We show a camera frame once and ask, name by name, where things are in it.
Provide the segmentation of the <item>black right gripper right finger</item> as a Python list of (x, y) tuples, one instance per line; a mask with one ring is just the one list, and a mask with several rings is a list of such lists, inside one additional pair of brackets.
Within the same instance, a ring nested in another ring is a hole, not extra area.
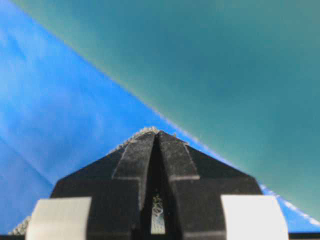
[(286, 240), (277, 200), (257, 181), (163, 131), (165, 226), (176, 240)]

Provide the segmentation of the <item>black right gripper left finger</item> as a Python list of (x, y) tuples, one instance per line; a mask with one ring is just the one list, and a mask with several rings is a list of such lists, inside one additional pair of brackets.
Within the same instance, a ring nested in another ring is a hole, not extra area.
[(141, 231), (155, 137), (147, 132), (60, 179), (50, 198), (37, 202), (26, 239), (130, 240)]

